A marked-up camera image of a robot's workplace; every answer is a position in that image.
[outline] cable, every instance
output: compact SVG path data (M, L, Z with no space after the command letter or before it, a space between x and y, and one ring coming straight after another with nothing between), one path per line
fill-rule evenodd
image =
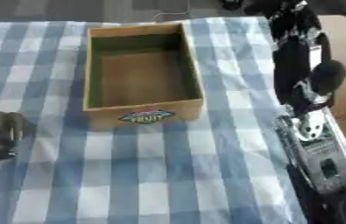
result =
M187 14L189 14L190 11L192 10L192 9L191 9L192 7L191 7L191 2L190 2L190 1L191 1L191 0L187 0L187 10L186 10L186 11L184 11L184 12L174 12L174 13L172 13L172 12L161 12L161 13L155 15L155 16L152 18L152 21L157 22L156 19L157 19L158 17L160 17L160 16L163 16L163 15L174 15L174 16L179 16L179 15L187 15Z

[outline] floor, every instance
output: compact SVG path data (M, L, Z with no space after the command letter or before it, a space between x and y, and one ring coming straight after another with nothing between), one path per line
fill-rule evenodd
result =
M188 15L163 15L154 18L162 12L186 11L187 0L0 0L0 21L134 23L244 15L242 9L234 12L224 10L220 0L189 1L191 12ZM346 0L309 0L309 4L318 14L341 14L337 1Z

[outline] gingham tablecloth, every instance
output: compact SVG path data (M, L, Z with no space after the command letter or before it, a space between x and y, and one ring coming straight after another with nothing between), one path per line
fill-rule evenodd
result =
M0 110L37 125L0 162L0 224L305 223L273 131L272 38L257 17L185 21L201 118L93 132L86 30L0 23Z

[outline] open box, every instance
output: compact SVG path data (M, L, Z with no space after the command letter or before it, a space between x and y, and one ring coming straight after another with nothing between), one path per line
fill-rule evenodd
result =
M202 102L182 24L88 30L83 111L95 130L194 120Z

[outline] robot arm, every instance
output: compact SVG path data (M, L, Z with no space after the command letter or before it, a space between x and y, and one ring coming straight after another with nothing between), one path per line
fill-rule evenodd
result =
M346 224L346 147L328 108L346 69L331 58L317 16L300 0L258 0L245 9L268 19L278 49L274 87L286 115L276 131L308 223Z

